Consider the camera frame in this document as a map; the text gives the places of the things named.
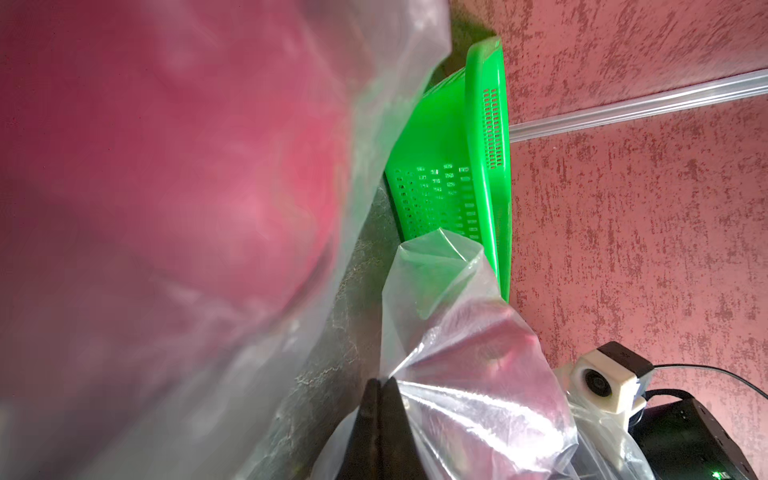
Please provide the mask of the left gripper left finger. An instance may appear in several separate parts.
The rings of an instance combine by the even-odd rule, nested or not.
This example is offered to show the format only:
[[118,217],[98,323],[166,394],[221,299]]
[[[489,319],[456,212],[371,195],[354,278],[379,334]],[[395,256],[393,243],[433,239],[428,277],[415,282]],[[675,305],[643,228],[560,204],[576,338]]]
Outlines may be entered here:
[[337,480],[375,480],[381,470],[379,405],[381,383],[367,381]]

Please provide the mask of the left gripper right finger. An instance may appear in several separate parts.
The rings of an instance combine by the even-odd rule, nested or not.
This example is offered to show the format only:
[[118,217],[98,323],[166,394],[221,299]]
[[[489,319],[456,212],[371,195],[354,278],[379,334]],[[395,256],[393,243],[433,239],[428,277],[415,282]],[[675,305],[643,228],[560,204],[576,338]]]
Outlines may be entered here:
[[381,389],[380,462],[381,479],[428,479],[395,378],[388,379]]

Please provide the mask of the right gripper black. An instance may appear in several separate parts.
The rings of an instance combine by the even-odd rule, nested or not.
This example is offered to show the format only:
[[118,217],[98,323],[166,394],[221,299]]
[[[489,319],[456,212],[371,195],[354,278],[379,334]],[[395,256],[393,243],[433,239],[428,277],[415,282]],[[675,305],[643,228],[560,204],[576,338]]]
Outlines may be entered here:
[[657,479],[758,478],[733,438],[691,395],[645,408],[630,435]]

